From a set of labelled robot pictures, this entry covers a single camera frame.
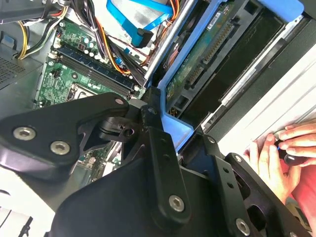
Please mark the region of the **person's left hand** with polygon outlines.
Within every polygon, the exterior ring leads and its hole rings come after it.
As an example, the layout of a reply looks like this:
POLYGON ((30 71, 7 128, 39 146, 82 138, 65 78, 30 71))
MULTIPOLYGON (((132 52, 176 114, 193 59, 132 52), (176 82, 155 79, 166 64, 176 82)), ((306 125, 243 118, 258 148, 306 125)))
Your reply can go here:
POLYGON ((289 166, 315 165, 316 121, 286 126, 275 133, 280 159, 289 166))

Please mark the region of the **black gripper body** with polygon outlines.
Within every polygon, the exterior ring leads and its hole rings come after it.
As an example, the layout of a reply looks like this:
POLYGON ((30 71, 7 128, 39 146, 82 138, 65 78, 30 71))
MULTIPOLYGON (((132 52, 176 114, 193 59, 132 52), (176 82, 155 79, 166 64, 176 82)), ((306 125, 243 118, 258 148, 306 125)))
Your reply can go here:
POLYGON ((217 204, 214 190, 203 177, 184 172, 193 214, 174 231, 153 220, 145 180, 144 159, 137 160, 82 188, 59 207, 50 237, 214 237, 217 204))

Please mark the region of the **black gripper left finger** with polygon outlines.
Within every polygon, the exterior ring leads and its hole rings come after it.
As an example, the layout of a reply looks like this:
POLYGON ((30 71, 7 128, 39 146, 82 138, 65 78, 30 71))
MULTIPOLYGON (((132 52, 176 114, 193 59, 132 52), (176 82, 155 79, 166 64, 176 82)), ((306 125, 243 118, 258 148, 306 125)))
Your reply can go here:
POLYGON ((105 93, 7 117, 0 122, 0 163, 47 182, 63 181, 80 156, 111 141, 123 145, 120 168, 144 159, 156 224, 187 224, 191 207, 171 136, 162 126, 160 93, 141 107, 105 93))

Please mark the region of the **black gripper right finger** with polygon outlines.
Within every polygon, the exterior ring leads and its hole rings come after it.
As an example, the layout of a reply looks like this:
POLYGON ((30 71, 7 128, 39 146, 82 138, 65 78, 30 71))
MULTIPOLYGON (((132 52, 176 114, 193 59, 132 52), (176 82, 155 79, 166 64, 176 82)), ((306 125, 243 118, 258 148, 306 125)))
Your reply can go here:
POLYGON ((310 234, 259 176, 235 153, 197 134, 190 170, 201 174, 191 198, 197 237, 308 237, 310 234))

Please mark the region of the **person's right hand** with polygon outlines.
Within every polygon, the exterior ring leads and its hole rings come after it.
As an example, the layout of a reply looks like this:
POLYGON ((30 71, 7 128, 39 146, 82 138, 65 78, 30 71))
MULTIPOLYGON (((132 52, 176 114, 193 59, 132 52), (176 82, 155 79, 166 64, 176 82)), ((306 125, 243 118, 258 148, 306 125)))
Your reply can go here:
POLYGON ((261 149, 256 141, 252 141, 248 149, 244 151, 243 158, 278 199, 285 204, 287 198, 299 184, 301 167, 292 166, 287 172, 283 172, 278 150, 274 145, 275 140, 276 138, 269 134, 261 149))

